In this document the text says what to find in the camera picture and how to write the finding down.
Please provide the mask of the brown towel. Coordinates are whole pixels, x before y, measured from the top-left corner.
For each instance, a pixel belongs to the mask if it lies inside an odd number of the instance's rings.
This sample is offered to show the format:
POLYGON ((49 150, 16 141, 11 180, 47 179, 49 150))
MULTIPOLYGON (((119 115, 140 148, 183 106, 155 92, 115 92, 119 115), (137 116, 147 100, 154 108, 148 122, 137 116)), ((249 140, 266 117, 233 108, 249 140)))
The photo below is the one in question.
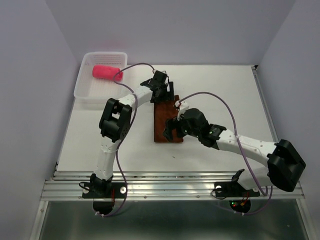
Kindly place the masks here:
POLYGON ((175 95, 173 100, 154 103, 153 107, 153 141, 157 144, 180 144, 184 140, 177 137, 177 131, 172 132, 173 142, 169 142, 164 136, 163 132, 166 127, 166 120, 177 116, 178 111, 175 108, 175 102, 180 99, 179 95, 175 95))

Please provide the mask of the pink microfiber towel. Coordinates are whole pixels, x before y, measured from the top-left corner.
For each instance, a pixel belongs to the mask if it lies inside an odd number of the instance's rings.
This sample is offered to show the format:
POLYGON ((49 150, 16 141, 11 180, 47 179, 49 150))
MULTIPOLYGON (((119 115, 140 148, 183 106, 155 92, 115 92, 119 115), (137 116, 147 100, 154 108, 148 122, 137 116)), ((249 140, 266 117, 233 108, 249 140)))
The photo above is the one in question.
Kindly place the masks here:
POLYGON ((120 68, 113 66, 95 65, 92 69, 92 76, 96 79, 121 82, 123 75, 120 68))

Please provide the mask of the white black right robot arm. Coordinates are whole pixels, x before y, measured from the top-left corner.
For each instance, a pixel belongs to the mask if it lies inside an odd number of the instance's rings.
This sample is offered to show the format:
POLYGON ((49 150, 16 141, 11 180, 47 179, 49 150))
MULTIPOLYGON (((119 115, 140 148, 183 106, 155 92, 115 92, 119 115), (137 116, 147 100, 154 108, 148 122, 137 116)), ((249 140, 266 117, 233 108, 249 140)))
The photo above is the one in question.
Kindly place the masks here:
POLYGON ((262 165, 260 168, 248 167, 236 172, 223 187, 224 191, 235 195, 269 186, 293 192, 306 168, 306 163, 290 141, 282 139, 279 142, 267 142, 236 135, 224 126, 209 123, 197 108, 166 120, 163 136, 171 142, 174 132, 179 138, 192 136, 205 147, 238 154, 262 165))

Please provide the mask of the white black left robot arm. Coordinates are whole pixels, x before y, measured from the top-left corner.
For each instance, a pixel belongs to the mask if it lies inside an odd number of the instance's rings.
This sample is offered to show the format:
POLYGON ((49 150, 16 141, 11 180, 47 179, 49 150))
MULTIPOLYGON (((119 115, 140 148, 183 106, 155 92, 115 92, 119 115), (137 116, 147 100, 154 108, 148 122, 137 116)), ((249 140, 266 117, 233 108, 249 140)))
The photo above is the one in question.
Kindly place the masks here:
POLYGON ((113 178, 114 160, 121 141, 131 128, 132 113, 145 103, 163 103, 173 99, 173 82, 165 71, 154 70, 153 77, 143 81, 136 90, 124 97, 107 100, 98 125, 102 136, 101 148, 96 169, 90 176, 92 182, 97 181, 94 191, 100 197, 111 193, 109 182, 113 178))

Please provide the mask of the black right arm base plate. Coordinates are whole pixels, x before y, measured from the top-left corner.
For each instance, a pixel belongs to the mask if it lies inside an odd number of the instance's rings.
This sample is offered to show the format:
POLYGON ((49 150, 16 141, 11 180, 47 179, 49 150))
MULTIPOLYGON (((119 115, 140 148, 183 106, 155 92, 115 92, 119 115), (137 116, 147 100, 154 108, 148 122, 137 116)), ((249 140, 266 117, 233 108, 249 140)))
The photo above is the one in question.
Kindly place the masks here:
POLYGON ((253 189, 244 189, 238 180, 244 169, 238 170, 230 181, 219 181, 214 183, 214 188, 211 191, 211 196, 218 200, 229 200, 229 206, 236 214, 247 214, 251 209, 250 197, 259 197, 260 192, 253 189))

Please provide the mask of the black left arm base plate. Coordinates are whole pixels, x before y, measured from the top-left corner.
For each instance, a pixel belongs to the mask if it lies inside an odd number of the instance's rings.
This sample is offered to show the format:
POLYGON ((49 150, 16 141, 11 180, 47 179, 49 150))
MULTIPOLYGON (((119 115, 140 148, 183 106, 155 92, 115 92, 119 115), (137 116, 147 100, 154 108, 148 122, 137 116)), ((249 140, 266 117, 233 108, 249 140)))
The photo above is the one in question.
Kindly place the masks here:
POLYGON ((96 216, 102 218, 113 217, 122 210, 128 195, 128 184, 111 182, 106 188, 99 189, 91 182, 81 181, 82 198, 92 200, 92 209, 96 216))

